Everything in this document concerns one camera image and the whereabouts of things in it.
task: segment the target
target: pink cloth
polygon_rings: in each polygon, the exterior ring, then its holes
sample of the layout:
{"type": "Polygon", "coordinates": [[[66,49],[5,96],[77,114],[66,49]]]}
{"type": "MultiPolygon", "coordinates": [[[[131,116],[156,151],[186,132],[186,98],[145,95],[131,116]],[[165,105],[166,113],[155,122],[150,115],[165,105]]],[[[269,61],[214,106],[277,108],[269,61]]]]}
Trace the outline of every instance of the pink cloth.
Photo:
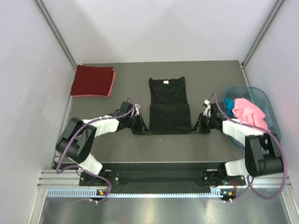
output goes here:
{"type": "Polygon", "coordinates": [[[251,103],[247,99],[235,99],[233,113],[236,118],[238,118],[241,122],[244,122],[245,124],[254,125],[268,130],[268,125],[264,120],[264,118],[266,117],[264,112],[258,106],[251,103]]]}

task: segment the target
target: white cable carrier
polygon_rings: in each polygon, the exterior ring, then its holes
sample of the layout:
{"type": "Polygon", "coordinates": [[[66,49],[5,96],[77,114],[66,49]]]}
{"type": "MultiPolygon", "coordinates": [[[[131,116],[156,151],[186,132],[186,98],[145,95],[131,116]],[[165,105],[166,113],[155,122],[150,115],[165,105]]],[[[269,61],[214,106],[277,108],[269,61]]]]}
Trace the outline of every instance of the white cable carrier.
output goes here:
{"type": "MultiPolygon", "coordinates": [[[[104,197],[97,189],[49,189],[47,197],[104,197]]],[[[211,189],[211,193],[183,193],[183,194],[109,194],[109,198],[219,198],[220,189],[211,189]]]]}

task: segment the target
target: cable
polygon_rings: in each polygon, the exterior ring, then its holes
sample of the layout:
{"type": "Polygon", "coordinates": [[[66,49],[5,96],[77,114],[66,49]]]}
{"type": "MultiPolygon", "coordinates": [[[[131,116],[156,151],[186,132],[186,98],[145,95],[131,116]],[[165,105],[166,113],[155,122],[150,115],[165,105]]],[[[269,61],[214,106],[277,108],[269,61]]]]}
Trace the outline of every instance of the cable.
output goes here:
{"type": "Polygon", "coordinates": [[[79,174],[78,174],[78,170],[76,169],[76,174],[79,176],[79,177],[81,177],[79,174]]]}
{"type": "MultiPolygon", "coordinates": [[[[218,107],[220,113],[221,113],[227,120],[229,120],[229,121],[231,121],[231,122],[233,122],[233,123],[238,123],[237,121],[234,121],[234,120],[232,120],[231,118],[229,118],[229,117],[222,111],[222,109],[221,109],[221,107],[220,107],[220,105],[219,105],[219,103],[218,103],[218,99],[217,99],[217,95],[216,95],[216,93],[214,92],[212,95],[214,95],[214,97],[215,97],[215,102],[216,102],[216,105],[217,105],[217,107],[218,107]]],[[[276,145],[278,146],[278,148],[279,148],[279,150],[280,150],[280,153],[281,153],[281,160],[282,160],[282,164],[283,164],[283,177],[282,177],[281,185],[280,185],[280,187],[279,187],[279,189],[278,189],[278,191],[277,191],[277,193],[276,193],[275,195],[268,197],[268,196],[264,196],[264,195],[261,195],[260,193],[258,193],[257,190],[255,190],[254,187],[252,186],[252,182],[253,182],[254,178],[252,178],[252,181],[249,182],[249,181],[248,181],[248,180],[249,180],[249,177],[247,176],[248,188],[251,188],[252,191],[253,191],[256,195],[258,195],[259,197],[261,197],[261,198],[263,198],[263,199],[274,199],[274,198],[278,197],[278,196],[281,194],[281,192],[283,191],[283,189],[284,189],[284,187],[285,187],[286,179],[287,179],[287,161],[286,161],[286,158],[285,158],[284,150],[283,150],[281,144],[279,143],[279,141],[276,139],[276,137],[275,137],[270,131],[268,131],[268,130],[266,130],[266,129],[263,129],[263,128],[261,128],[261,127],[258,127],[258,126],[247,125],[247,124],[244,124],[244,123],[241,123],[240,125],[244,125],[244,126],[251,127],[251,128],[257,128],[257,129],[259,129],[259,130],[261,130],[261,131],[267,133],[270,137],[273,138],[273,140],[275,141],[276,145]]]]}
{"type": "MultiPolygon", "coordinates": [[[[105,117],[105,119],[119,119],[119,118],[123,118],[123,117],[126,117],[126,116],[128,116],[129,114],[131,114],[131,113],[134,111],[134,108],[135,108],[135,101],[134,101],[133,98],[128,98],[128,99],[127,99],[127,102],[128,102],[130,99],[133,101],[133,106],[132,106],[132,108],[131,108],[127,113],[125,113],[125,114],[123,114],[123,115],[120,115],[120,116],[105,117]]],[[[89,175],[91,175],[91,176],[94,176],[94,177],[97,177],[97,178],[100,178],[100,179],[104,180],[104,181],[107,183],[107,185],[109,186],[109,188],[108,188],[108,191],[107,191],[107,193],[105,194],[105,196],[104,196],[101,200],[98,201],[98,202],[103,202],[103,201],[105,201],[105,200],[107,199],[107,197],[108,197],[108,195],[110,194],[111,189],[112,189],[112,185],[111,185],[111,183],[110,183],[109,180],[107,180],[105,177],[102,177],[102,176],[99,176],[99,175],[90,173],[89,171],[84,170],[84,169],[83,169],[82,167],[80,167],[79,165],[70,165],[70,166],[67,166],[67,167],[65,167],[65,168],[63,168],[63,169],[60,169],[61,164],[62,164],[62,162],[63,162],[63,160],[64,160],[64,158],[65,158],[65,155],[66,155],[67,151],[69,150],[71,144],[72,144],[73,141],[75,140],[75,138],[80,134],[80,132],[81,132],[85,127],[87,127],[88,125],[90,125],[90,124],[92,124],[92,123],[94,123],[94,122],[97,122],[97,121],[99,121],[99,120],[103,120],[103,118],[95,118],[95,119],[93,119],[93,120],[91,120],[91,121],[85,123],[84,125],[82,125],[82,126],[75,132],[75,134],[74,134],[74,135],[72,136],[72,138],[70,139],[69,143],[68,143],[67,146],[65,147],[65,150],[64,150],[64,152],[62,153],[62,155],[61,155],[61,157],[60,157],[60,160],[59,160],[58,165],[57,165],[57,168],[56,168],[56,173],[57,173],[57,174],[60,174],[60,173],[66,171],[66,170],[68,170],[68,169],[76,168],[76,173],[77,173],[77,174],[78,174],[77,169],[81,169],[83,172],[86,172],[87,174],[89,174],[89,175]]],[[[49,215],[49,211],[48,211],[48,209],[47,209],[46,212],[47,212],[48,218],[49,218],[49,219],[55,219],[55,218],[58,217],[61,213],[63,213],[67,208],[73,206],[74,204],[76,204],[76,203],[78,203],[78,202],[81,202],[81,201],[87,201],[87,200],[89,200],[89,198],[80,198],[80,199],[78,199],[78,200],[72,202],[71,204],[67,205],[65,208],[63,208],[60,212],[58,212],[58,213],[57,213],[56,215],[54,215],[54,216],[50,216],[50,215],[49,215]]]]}
{"type": "Polygon", "coordinates": [[[210,99],[214,96],[214,94],[216,94],[216,93],[213,92],[207,100],[210,101],[210,99]]]}
{"type": "Polygon", "coordinates": [[[238,190],[238,185],[237,185],[237,181],[233,181],[234,183],[234,191],[237,193],[237,190],[238,190]]]}
{"type": "Polygon", "coordinates": [[[239,195],[237,195],[234,199],[232,199],[232,202],[235,202],[236,200],[238,200],[250,188],[253,180],[254,180],[254,178],[252,178],[251,181],[249,181],[249,175],[247,176],[247,181],[248,181],[247,187],[239,195]]]}

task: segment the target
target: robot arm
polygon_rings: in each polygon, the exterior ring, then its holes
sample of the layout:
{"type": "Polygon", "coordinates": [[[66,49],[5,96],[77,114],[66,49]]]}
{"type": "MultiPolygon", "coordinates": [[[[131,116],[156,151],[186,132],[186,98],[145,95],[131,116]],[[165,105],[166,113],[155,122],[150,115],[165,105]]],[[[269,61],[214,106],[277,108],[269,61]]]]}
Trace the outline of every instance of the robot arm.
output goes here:
{"type": "MultiPolygon", "coordinates": [[[[227,180],[233,176],[248,174],[257,177],[283,171],[280,150],[268,134],[227,120],[217,105],[210,104],[208,100],[205,101],[204,107],[206,109],[199,115],[193,132],[207,134],[211,129],[217,129],[245,146],[244,159],[220,164],[218,174],[221,179],[227,180]]],[[[223,103],[220,103],[220,107],[226,111],[223,103]]]]}
{"type": "MultiPolygon", "coordinates": [[[[56,143],[56,150],[63,153],[75,132],[89,121],[91,120],[72,118],[58,139],[56,143]]],[[[138,105],[123,102],[120,109],[116,110],[114,114],[106,115],[102,117],[102,120],[88,125],[72,142],[66,156],[83,169],[98,175],[103,170],[103,166],[91,154],[93,139],[102,134],[117,132],[124,128],[130,128],[133,134],[150,134],[150,131],[147,129],[141,114],[139,113],[138,105]],[[135,108],[130,115],[119,119],[111,118],[128,113],[133,106],[135,108]]]]}

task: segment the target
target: teal cloth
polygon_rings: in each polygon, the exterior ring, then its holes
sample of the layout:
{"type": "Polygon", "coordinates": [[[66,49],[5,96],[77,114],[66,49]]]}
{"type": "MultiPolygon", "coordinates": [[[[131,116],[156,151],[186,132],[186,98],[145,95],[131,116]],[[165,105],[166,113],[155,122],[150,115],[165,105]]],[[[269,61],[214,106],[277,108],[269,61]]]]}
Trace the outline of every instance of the teal cloth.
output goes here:
{"type": "Polygon", "coordinates": [[[226,105],[226,110],[228,112],[228,116],[233,116],[233,108],[235,106],[235,102],[231,99],[225,98],[225,105],[226,105]]]}

